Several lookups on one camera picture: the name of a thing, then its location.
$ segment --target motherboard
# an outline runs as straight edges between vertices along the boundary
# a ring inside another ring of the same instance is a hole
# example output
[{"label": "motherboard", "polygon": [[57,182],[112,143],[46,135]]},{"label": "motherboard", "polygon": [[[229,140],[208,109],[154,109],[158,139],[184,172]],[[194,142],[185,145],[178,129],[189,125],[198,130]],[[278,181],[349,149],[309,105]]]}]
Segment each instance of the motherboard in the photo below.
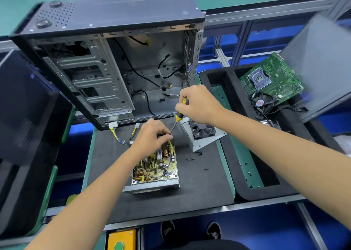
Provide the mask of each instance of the motherboard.
[{"label": "motherboard", "polygon": [[256,91],[277,100],[276,105],[304,90],[304,85],[278,53],[272,53],[239,78],[248,96]]},{"label": "motherboard", "polygon": [[177,157],[171,141],[139,161],[132,174],[132,185],[178,178]]}]

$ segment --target hand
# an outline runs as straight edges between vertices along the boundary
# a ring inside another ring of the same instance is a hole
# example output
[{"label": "hand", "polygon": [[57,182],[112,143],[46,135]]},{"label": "hand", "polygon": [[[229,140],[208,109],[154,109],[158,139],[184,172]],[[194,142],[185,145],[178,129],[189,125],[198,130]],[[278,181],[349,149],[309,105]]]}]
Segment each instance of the hand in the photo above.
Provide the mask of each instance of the hand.
[{"label": "hand", "polygon": [[[157,138],[157,133],[164,135]],[[129,150],[137,153],[140,157],[139,160],[144,159],[173,138],[169,133],[169,129],[160,120],[149,119],[141,126],[140,132]]]},{"label": "hand", "polygon": [[[189,105],[183,104],[183,99],[189,98]],[[179,103],[176,110],[183,115],[203,124],[214,125],[216,116],[224,110],[224,107],[207,90],[204,85],[193,85],[180,91]]]}]

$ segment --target power supply circuit board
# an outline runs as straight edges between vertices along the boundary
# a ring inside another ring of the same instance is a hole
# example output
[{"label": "power supply circuit board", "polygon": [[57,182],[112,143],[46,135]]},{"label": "power supply circuit board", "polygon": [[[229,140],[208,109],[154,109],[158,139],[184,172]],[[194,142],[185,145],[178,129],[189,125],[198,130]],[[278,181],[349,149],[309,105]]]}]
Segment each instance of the power supply circuit board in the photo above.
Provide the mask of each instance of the power supply circuit board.
[{"label": "power supply circuit board", "polygon": [[178,178],[177,157],[169,141],[133,169],[132,185]]},{"label": "power supply circuit board", "polygon": [[254,83],[249,79],[249,75],[259,67],[272,81],[260,89],[260,92],[276,97],[278,101],[276,105],[301,93],[305,88],[295,71],[284,62],[278,53],[274,52],[239,78],[248,96],[257,91]]}]

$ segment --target black pants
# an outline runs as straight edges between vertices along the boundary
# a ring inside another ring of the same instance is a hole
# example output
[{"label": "black pants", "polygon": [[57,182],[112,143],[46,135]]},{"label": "black pants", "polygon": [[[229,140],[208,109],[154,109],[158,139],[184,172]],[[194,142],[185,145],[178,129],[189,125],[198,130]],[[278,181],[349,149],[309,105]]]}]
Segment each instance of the black pants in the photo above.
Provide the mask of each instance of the black pants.
[{"label": "black pants", "polygon": [[207,240],[192,241],[178,231],[170,231],[167,234],[167,241],[154,250],[176,249],[176,250],[249,250],[241,243],[230,240],[216,240],[212,236]]}]

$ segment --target screwdriver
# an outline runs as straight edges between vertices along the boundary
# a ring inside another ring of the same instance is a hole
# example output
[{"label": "screwdriver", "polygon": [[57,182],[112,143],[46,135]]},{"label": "screwdriver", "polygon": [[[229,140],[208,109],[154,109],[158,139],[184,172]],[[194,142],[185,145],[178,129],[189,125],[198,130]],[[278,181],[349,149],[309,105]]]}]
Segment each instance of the screwdriver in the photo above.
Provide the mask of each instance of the screwdriver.
[{"label": "screwdriver", "polygon": [[[188,99],[188,97],[184,98],[183,104],[189,105],[189,99]],[[173,129],[175,128],[176,124],[177,124],[179,121],[183,120],[183,117],[184,117],[183,114],[181,114],[180,112],[177,113],[177,115],[176,115],[176,117],[175,117],[175,118],[176,118],[176,119],[175,119],[175,123],[174,123],[174,125],[173,125],[173,127],[172,127],[172,129],[171,129],[170,134],[172,133],[172,131],[173,131]]]}]

